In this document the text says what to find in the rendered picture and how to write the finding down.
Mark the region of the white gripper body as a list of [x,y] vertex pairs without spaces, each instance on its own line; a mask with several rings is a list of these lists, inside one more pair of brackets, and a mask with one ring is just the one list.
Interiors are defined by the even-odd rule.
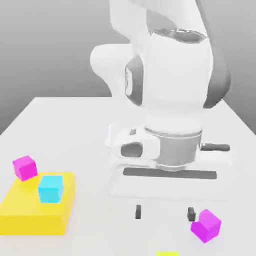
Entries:
[[109,192],[113,196],[227,201],[234,164],[228,153],[202,153],[181,171],[165,171],[121,161],[111,170]]

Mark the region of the small magenta cube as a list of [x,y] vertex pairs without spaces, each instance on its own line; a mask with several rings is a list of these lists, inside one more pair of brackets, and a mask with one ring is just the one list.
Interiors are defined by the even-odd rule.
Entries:
[[12,162],[15,175],[22,181],[29,180],[38,175],[36,162],[28,155],[22,156]]
[[203,243],[207,243],[219,235],[222,221],[208,209],[200,212],[198,221],[194,221],[190,230]]

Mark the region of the small cyan cube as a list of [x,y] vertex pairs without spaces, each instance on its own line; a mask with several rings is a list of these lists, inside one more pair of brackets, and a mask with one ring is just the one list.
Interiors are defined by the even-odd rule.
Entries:
[[62,175],[43,175],[37,187],[40,203],[59,204],[64,194]]

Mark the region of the large yellow box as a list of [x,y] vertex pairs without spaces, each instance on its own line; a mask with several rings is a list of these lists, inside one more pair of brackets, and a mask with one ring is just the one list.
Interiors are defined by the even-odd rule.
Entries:
[[[40,203],[38,185],[44,175],[61,175],[60,203]],[[40,172],[21,181],[16,178],[0,203],[0,235],[64,235],[76,193],[73,172]]]

